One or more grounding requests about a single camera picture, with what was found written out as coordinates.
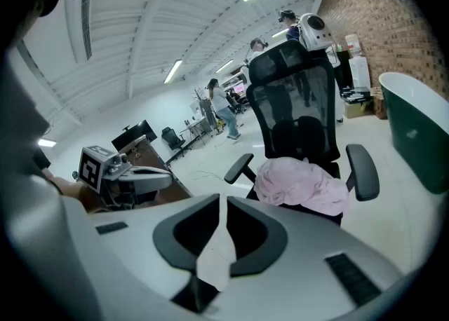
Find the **person's gray shirt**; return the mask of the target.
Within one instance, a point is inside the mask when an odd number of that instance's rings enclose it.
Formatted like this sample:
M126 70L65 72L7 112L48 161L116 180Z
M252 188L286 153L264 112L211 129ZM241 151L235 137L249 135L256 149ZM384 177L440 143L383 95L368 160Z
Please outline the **person's gray shirt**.
M38 139L48 123L19 82L6 52L0 54L0 220L16 202L13 196L23 187L13 186L21 177L43 178L58 195L60 187L44 176L36 162Z

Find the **pink cloth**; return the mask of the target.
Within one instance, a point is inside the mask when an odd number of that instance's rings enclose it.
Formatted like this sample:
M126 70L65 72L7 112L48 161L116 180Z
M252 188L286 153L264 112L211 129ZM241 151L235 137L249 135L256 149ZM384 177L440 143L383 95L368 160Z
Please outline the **pink cloth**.
M332 217L349 206L349 191L344 181L316 164L290 157L264 162L257 170L254 191L263 203L300 205Z

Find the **green white bathtub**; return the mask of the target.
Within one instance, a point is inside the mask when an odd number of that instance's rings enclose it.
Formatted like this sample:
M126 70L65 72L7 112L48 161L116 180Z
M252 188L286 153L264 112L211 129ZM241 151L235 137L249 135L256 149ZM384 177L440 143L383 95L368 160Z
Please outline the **green white bathtub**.
M394 148L429 192L449 191L449 102L406 74L379 82Z

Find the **stack of black boxes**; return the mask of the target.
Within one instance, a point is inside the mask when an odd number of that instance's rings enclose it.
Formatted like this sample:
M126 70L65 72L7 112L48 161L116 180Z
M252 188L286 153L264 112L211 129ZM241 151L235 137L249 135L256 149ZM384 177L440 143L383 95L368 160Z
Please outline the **stack of black boxes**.
M370 89L367 87L345 87L340 91L340 96L347 104L357 104L373 100Z

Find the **black coat rack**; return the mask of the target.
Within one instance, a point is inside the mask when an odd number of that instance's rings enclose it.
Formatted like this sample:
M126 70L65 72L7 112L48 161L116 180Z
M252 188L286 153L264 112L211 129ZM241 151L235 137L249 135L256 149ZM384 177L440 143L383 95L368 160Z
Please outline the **black coat rack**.
M204 107L203 107L204 100L205 100L204 92L202 91L202 89L195 88L194 89L194 102L192 103L191 107L192 107L192 111L195 114L200 114L202 117L204 117L206 115L206 113L204 111Z

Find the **ceiling air vent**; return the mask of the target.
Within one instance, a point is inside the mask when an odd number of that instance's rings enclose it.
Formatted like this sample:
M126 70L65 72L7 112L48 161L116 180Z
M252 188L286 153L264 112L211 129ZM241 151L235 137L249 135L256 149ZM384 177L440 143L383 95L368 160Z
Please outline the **ceiling air vent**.
M86 60L92 57L91 47L91 0L81 0L81 31Z

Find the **brown cardboard box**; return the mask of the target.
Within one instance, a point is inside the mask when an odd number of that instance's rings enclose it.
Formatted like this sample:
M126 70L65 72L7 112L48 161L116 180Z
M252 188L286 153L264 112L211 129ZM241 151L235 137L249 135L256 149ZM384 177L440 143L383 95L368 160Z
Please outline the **brown cardboard box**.
M373 112L381 120L387 119L387 108L381 87L373 87L370 89L370 95L373 98Z

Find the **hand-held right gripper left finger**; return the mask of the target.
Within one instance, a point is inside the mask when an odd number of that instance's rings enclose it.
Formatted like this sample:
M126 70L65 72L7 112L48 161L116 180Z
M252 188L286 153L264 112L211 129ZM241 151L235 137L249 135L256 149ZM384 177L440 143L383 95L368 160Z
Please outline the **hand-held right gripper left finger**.
M196 260L220 220L220 196L201 197L199 202L162 220L154 229L154 246L174 268L196 270Z

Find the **black mesh office chair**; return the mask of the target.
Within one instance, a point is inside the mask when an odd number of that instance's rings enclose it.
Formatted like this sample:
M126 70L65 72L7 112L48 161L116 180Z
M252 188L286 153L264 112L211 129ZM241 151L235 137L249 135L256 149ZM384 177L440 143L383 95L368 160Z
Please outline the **black mesh office chair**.
M299 41L286 41L254 58L249 76L251 84L246 96L260 125L265 162L281 157L308 161L344 181L349 197L355 195L357 200L367 201L379 196L377 169L364 146L347 146L350 173L347 180L340 176L337 164L340 152L335 134L335 80L326 56L313 57ZM254 191L257 171L250 168L252 159L251 153L240 157L224 180L233 184L240 176L247 177L253 183L248 197L259 201ZM336 224L342 221L345 212L332 217L300 205L278 207L313 214Z

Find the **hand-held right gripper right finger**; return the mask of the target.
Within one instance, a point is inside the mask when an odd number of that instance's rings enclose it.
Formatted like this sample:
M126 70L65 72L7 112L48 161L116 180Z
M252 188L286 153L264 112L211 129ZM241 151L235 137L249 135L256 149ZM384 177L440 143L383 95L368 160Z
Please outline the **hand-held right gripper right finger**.
M236 252L230 266L232 277L262 273L279 259L288 243L280 222L231 196L227 198L227 230Z

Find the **pale cardboard box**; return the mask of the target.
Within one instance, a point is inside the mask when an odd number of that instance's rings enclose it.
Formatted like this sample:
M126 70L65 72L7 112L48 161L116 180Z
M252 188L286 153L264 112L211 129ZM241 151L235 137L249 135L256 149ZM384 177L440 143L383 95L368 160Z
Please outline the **pale cardboard box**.
M344 102L344 116L348 119L358 118L366 115L373 114L373 102L357 102L357 103L347 103Z

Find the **black wall screen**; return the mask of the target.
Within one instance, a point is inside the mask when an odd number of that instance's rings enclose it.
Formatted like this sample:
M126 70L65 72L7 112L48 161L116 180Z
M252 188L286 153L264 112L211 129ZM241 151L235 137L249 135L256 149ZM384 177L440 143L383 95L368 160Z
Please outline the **black wall screen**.
M157 136L146 120L139 122L128 131L124 131L121 135L112 140L112 145L117 151L122 150L131 142L145 136L149 142L153 142Z

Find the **person's left forearm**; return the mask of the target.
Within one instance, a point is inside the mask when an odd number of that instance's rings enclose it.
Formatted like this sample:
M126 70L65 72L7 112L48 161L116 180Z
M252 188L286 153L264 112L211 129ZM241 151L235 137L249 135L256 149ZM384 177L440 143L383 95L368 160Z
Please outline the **person's left forearm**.
M69 182L61 177L50 177L49 181L56 185L64 196L77 199L88 213L103 208L100 196L83 182Z

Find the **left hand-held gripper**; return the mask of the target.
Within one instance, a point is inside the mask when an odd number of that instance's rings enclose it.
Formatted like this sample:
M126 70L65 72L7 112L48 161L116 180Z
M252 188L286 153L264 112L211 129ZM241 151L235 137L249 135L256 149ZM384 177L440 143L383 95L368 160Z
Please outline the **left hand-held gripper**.
M134 187L121 190L119 180L129 171ZM171 172L153 167L132 167L126 154L98 145L82 148L77 179L98 195L103 206L136 206L135 193L151 193L173 183Z

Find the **white red carton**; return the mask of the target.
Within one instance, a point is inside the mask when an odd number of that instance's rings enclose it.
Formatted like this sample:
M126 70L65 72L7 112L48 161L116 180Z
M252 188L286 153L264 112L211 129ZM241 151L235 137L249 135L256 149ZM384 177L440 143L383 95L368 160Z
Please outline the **white red carton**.
M346 35L345 40L347 42L347 47L352 57L362 56L363 51L356 34Z

